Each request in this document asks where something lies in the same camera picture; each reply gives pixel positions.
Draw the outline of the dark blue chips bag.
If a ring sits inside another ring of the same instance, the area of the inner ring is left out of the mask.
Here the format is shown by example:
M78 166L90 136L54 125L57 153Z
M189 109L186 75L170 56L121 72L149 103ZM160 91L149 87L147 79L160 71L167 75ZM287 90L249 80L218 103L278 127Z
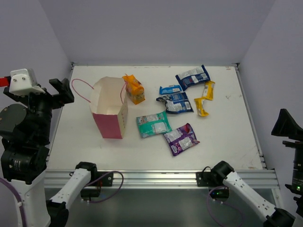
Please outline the dark blue chips bag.
M156 101L165 104L165 112L167 114L181 114L194 111L185 92L160 96L156 98Z

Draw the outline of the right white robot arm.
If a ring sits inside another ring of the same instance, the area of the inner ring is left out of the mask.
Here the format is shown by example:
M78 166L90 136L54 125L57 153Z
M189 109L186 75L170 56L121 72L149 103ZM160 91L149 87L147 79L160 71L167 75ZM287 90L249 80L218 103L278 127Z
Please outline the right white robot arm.
M288 137L283 145L295 150L292 183L285 187L293 194L297 205L296 216L268 202L253 190L225 161L216 164L210 171L213 184L226 186L236 192L263 222L264 227L301 227L303 225L303 129L286 109L281 109L271 135Z

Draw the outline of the purple blue snack packet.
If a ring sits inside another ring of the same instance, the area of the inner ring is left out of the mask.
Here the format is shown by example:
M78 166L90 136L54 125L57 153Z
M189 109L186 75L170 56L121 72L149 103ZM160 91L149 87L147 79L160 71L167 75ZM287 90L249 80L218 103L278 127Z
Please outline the purple blue snack packet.
M172 155L175 157L185 150L199 144L196 134L189 123L163 134Z

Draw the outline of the light blue snack packet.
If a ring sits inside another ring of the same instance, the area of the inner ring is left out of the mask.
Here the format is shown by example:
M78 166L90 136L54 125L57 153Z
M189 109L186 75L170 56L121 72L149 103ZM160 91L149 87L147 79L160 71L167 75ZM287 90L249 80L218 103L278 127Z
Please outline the light blue snack packet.
M181 92L182 88L180 85L171 85L168 87L162 87L160 86L159 88L159 94L160 95L166 95L166 94L174 94L174 93L178 93Z

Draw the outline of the pink and cream paper bag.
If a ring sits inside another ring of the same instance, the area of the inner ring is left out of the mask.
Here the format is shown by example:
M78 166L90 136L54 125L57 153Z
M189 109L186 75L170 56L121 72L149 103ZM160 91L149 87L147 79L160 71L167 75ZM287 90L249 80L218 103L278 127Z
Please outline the pink and cream paper bag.
M74 82L81 81L91 88L90 98L85 98L75 88ZM124 137L128 103L126 82L123 78L103 77L94 85L82 79L71 81L73 91L89 103L95 124L104 139L122 139Z

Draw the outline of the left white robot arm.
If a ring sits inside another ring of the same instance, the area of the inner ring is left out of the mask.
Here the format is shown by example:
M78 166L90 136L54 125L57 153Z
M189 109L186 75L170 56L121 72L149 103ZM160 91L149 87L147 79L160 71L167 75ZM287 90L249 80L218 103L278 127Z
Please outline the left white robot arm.
M80 162L59 193L45 198L45 174L49 154L52 111L74 102L68 79L51 79L57 90L51 95L45 88L35 92L22 89L21 95L5 87L3 93L14 100L0 113L0 135L4 152L0 159L3 177L16 198L20 212L18 224L22 227L63 227L69 209L81 190L98 181L97 166Z

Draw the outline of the teal mint candy packet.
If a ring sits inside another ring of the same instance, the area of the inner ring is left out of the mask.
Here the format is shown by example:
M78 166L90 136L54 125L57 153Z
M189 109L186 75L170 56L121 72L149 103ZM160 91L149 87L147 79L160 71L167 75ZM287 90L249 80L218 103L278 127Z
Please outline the teal mint candy packet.
M165 111L137 117L136 124L142 138L172 131Z

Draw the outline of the yellow snack bar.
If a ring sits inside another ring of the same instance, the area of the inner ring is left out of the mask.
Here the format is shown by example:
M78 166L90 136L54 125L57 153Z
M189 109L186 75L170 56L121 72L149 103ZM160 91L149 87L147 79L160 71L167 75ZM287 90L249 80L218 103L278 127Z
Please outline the yellow snack bar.
M214 98L214 85L215 82L207 81L205 82L205 87L203 90L202 98L212 101Z
M204 98L195 98L194 102L196 104L197 108L197 113L200 117L207 117L209 113L204 109L203 104L204 104Z

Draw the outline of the blue sweet chilli crisps bag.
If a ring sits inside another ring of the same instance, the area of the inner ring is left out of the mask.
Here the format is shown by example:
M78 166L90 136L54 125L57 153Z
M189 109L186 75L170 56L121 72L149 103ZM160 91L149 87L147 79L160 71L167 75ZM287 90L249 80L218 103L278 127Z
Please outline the blue sweet chilli crisps bag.
M183 91L194 85L203 84L210 81L210 76L204 65L192 70L177 74L175 76Z

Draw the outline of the orange snack packet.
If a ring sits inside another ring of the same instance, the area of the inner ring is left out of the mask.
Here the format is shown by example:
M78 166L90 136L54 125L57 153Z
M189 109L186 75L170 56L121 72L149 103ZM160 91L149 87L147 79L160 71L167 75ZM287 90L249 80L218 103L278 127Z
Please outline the orange snack packet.
M126 83L126 92L131 101L137 105L145 100L144 87L134 75L125 74L123 80Z

